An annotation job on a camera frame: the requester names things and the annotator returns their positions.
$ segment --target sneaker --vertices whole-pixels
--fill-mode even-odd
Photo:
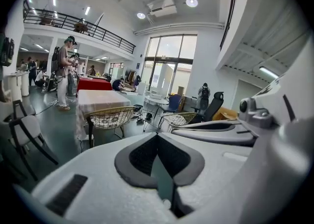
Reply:
[[[61,111],[61,112],[66,112],[66,111],[69,111],[71,108],[69,107],[69,106],[67,106],[67,107],[64,107],[64,106],[60,106],[59,107],[59,111]]]

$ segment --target air conditioner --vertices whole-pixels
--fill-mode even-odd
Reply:
[[[150,14],[156,17],[177,13],[173,0],[155,0],[147,5],[151,10]]]

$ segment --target gray floor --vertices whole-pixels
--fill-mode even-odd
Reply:
[[[150,111],[157,110],[156,106],[144,103],[143,96],[123,95],[131,101],[132,105],[140,104],[144,105],[144,108]],[[76,99],[75,97],[68,98],[72,100],[68,101],[68,105],[71,108],[68,112],[60,112],[56,106],[50,107],[50,105],[56,100],[55,92],[49,94],[42,93],[41,89],[32,86],[30,89],[30,95],[23,98],[23,104],[32,104],[34,106],[36,113],[38,113],[36,117],[40,123],[41,131],[47,146],[49,147],[46,147],[46,149],[51,151],[59,161],[59,165],[55,166],[34,146],[32,146],[31,143],[28,144],[30,151],[27,153],[26,159],[39,178],[39,181],[64,163],[79,155],[81,152],[79,141],[75,139]],[[159,117],[157,116],[153,123],[158,125],[158,122]],[[142,134],[143,127],[143,124],[138,125],[136,120],[131,120],[124,127],[126,138]],[[154,131],[156,130],[151,125],[149,125],[146,129],[146,132]],[[168,132],[169,125],[164,123],[159,131]],[[103,131],[95,129],[93,134],[95,146],[120,140],[118,136],[114,135],[113,130]],[[35,182],[27,172],[21,158],[11,143],[8,141],[2,141],[1,144],[3,145],[3,149],[5,150],[5,154],[9,160],[25,175],[27,175],[27,179],[21,177],[18,178],[21,181],[21,186],[30,192],[36,186],[37,182]],[[82,148],[83,150],[88,148],[87,141],[83,142]],[[160,197],[162,199],[171,199],[172,180],[158,157],[153,165],[152,176],[158,180],[158,192]]]

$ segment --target red tablecloth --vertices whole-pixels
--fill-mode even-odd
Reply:
[[[79,92],[80,89],[112,90],[112,86],[111,86],[111,83],[102,79],[93,79],[93,80],[80,79],[78,82],[77,92]]]

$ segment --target black railing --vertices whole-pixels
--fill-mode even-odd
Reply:
[[[227,19],[227,23],[226,23],[226,27],[225,27],[225,32],[224,32],[224,35],[222,36],[222,40],[220,43],[220,50],[221,50],[222,46],[224,45],[224,42],[226,40],[228,31],[230,28],[230,22],[231,22],[231,18],[232,18],[232,15],[234,13],[234,8],[235,8],[235,4],[236,4],[235,2],[236,2],[236,0],[231,0],[231,3],[230,3],[229,15],[228,15],[228,19]]]
[[[78,33],[83,33],[116,46],[131,54],[133,54],[135,48],[134,44],[121,38],[120,36],[95,24],[84,21],[83,19],[67,14],[29,8],[24,16],[24,23],[64,28]]]

